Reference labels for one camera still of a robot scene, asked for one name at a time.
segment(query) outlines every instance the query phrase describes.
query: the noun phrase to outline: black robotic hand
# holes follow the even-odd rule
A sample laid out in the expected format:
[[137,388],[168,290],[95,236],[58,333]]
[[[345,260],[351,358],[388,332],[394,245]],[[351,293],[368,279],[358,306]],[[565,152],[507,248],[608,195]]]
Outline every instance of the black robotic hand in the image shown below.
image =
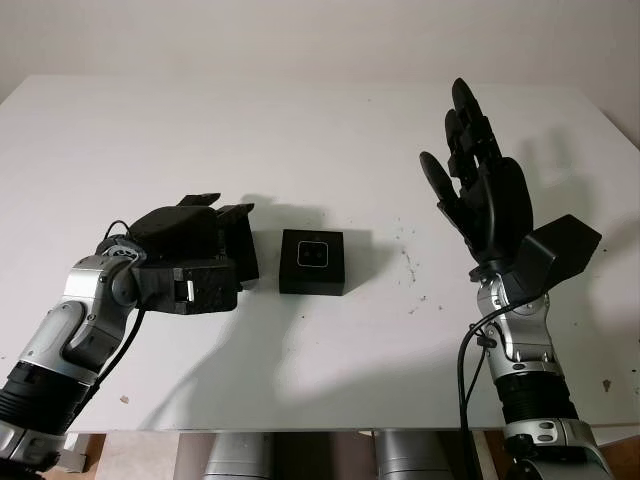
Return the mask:
[[190,315],[233,310],[241,282],[258,278],[248,214],[253,204],[210,207],[219,193],[187,195],[105,238],[96,255],[133,259],[136,308]]
[[464,80],[453,83],[452,94],[454,108],[445,117],[447,163],[449,175],[460,180],[460,194],[433,155],[422,152],[420,163],[438,208],[478,262],[471,280],[499,274],[507,297],[518,301],[582,272],[601,235],[571,215],[533,230],[522,169],[500,153],[489,119]]
[[449,175],[427,152],[422,168],[438,196],[438,207],[464,237],[483,270],[503,272],[513,263],[522,239],[533,230],[533,212],[518,163],[503,157],[489,119],[461,78],[453,83],[454,109],[445,130],[451,177],[460,180],[456,195]]

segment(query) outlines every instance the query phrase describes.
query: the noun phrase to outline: black square box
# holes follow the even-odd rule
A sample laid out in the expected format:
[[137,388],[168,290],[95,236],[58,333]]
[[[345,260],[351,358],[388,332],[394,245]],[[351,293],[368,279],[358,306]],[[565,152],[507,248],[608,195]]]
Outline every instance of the black square box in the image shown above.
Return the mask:
[[280,250],[280,293],[342,295],[342,232],[284,230]]

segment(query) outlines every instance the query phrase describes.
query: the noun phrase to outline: black cable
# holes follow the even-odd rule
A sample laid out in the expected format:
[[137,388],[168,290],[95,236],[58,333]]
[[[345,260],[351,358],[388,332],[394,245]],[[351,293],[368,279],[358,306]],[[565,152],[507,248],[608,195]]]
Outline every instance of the black cable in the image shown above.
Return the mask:
[[127,233],[129,234],[129,236],[131,237],[131,230],[129,230],[129,225],[127,225],[123,220],[114,220],[113,222],[111,222],[111,225],[109,225],[109,228],[107,228],[107,231],[104,234],[104,238],[103,240],[106,240],[107,237],[109,236],[109,234],[111,233],[111,229],[113,227],[115,227],[116,225],[122,225],[124,226],[124,228],[127,230]]
[[522,305],[530,303],[535,298],[527,298],[519,302],[512,303],[506,307],[502,307],[495,312],[483,317],[479,322],[476,322],[471,326],[469,331],[465,334],[462,342],[460,343],[460,349],[458,350],[458,361],[456,365],[458,375],[458,404],[460,407],[460,431],[462,433],[462,451],[464,455],[465,468],[467,471],[467,478],[474,480],[478,478],[478,472],[476,470],[476,462],[473,456],[473,449],[471,448],[471,432],[469,431],[469,421],[467,418],[467,398],[466,388],[464,386],[464,356],[467,351],[467,346],[477,331],[491,322],[494,318],[499,317],[511,310],[514,310]]
[[140,310],[140,309],[138,310],[136,321],[133,324],[133,327],[131,328],[131,331],[129,332],[127,339],[124,341],[124,343],[122,344],[122,347],[120,347],[120,350],[118,350],[118,353],[116,353],[115,357],[113,357],[113,360],[109,362],[109,365],[107,365],[107,368],[104,369],[104,371],[96,379],[95,383],[91,386],[89,391],[87,391],[87,394],[85,395],[82,402],[78,404],[78,408],[75,411],[74,419],[80,414],[80,412],[87,405],[87,403],[89,403],[89,400],[93,398],[96,392],[100,389],[100,385],[102,384],[102,382],[107,378],[107,376],[111,373],[111,371],[114,368],[116,368],[116,365],[120,363],[120,360],[122,360],[122,357],[124,357],[124,355],[127,353],[127,350],[129,350],[129,347],[133,343],[133,340],[136,338],[136,335],[140,330],[140,326],[142,325],[142,320],[144,319],[145,312],[146,310]]
[[476,372],[473,374],[473,379],[471,380],[471,385],[469,385],[469,390],[467,391],[467,395],[464,398],[464,402],[469,405],[469,399],[471,398],[471,394],[473,393],[473,387],[476,386],[476,382],[478,381],[478,375],[480,375],[480,370],[482,370],[482,364],[484,363],[484,358],[487,355],[487,347],[482,347],[482,354],[480,355],[480,360],[478,360],[478,366],[476,367]]

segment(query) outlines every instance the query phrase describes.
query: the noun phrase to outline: white table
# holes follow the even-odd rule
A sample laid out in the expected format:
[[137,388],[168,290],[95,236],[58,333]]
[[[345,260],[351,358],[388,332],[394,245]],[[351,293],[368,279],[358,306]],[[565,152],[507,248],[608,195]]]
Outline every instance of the white table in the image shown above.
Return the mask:
[[[574,90],[474,91],[536,225],[570,212],[604,235],[549,327],[581,417],[638,423],[638,151]],[[148,314],[73,430],[457,427],[474,263],[418,163],[448,158],[450,105],[449,85],[29,78],[0,106],[0,376],[109,222],[220,191],[256,203],[258,285],[234,312]],[[345,232],[344,297],[278,294],[283,228]],[[471,425],[500,407],[485,369]]]

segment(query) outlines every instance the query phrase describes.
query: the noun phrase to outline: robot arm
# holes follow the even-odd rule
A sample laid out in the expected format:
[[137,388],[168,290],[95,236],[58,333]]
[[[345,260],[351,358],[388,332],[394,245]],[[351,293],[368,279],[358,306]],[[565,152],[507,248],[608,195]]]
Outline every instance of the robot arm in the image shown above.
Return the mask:
[[[445,129],[449,175],[460,180],[459,194],[431,154],[421,153],[420,162],[438,207],[478,262],[470,277],[481,283],[477,301],[485,319],[473,329],[484,325],[479,343],[488,349],[503,404],[505,447],[515,460],[512,478],[613,478],[589,425],[569,400],[546,326],[547,292],[585,269],[601,235],[571,215],[534,230],[520,166],[502,156],[488,118],[462,79],[452,93],[454,109]],[[459,383],[465,399],[464,382]],[[461,416],[465,430],[466,400]],[[468,432],[463,433],[470,459]],[[469,478],[476,477],[474,466],[467,461]]]
[[133,339],[116,354],[134,308],[135,335],[145,311],[236,307],[240,282],[258,277],[253,205],[210,208],[219,196],[154,210],[74,265],[0,390],[0,478],[39,478],[55,465],[65,432]]

